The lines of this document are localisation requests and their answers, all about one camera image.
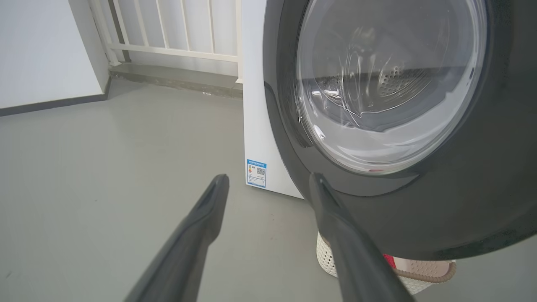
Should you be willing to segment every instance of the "concrete ledge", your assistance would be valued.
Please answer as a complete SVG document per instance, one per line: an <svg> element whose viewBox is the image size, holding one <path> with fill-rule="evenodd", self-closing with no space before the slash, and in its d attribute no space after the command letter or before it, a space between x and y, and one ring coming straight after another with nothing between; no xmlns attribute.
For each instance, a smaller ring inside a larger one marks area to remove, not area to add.
<svg viewBox="0 0 537 302"><path fill-rule="evenodd" d="M149 83L180 90L194 90L210 95L242 99L242 84L235 83L237 77L233 76L131 63L112 67L110 76L132 82Z"/></svg>

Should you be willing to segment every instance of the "washing machine side panel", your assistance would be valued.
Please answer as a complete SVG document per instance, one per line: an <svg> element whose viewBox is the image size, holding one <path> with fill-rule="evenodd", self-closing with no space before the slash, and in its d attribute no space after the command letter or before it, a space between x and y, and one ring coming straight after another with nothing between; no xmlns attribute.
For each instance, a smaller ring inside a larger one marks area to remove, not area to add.
<svg viewBox="0 0 537 302"><path fill-rule="evenodd" d="M245 182L251 185L247 160L265 163L266 180L262 189L302 198L281 160L267 112L263 79L265 7L266 0L248 0L242 4Z"/></svg>

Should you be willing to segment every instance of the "baseboard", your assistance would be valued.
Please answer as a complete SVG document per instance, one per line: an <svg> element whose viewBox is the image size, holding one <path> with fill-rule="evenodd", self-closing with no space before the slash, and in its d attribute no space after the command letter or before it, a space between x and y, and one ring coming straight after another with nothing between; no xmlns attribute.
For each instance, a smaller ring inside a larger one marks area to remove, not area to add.
<svg viewBox="0 0 537 302"><path fill-rule="evenodd" d="M10 115L19 114L19 113L26 113L26 112L32 112L32 111L39 111L39 110L52 109L52 108L57 108L57 107L64 107L64 106L71 106L71 105L107 100L108 92L110 91L111 81L112 81L112 78L109 77L108 82L106 83L105 92L102 95L57 99L57 100L50 100L48 102L42 102L42 103L27 104L27 105L15 106L15 107L9 107L9 108L1 108L0 117L10 116Z"/></svg>

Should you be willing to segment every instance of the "washing machine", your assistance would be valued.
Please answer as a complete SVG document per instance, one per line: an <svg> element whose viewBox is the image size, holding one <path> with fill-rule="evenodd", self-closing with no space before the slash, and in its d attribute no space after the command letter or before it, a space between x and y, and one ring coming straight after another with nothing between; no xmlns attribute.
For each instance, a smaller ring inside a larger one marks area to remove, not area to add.
<svg viewBox="0 0 537 302"><path fill-rule="evenodd" d="M537 5L243 2L247 184L322 173L385 254L474 256L537 231Z"/></svg>

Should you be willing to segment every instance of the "red item in basket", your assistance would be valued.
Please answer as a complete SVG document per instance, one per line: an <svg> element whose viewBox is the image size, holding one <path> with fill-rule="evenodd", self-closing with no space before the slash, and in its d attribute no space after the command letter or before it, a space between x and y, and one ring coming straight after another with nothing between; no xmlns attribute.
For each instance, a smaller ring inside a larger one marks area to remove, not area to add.
<svg viewBox="0 0 537 302"><path fill-rule="evenodd" d="M388 261L388 264L391 266L391 268L395 269L395 260L394 260L394 257L393 256L390 256L390 255L384 255L384 258L386 259L386 261Z"/></svg>

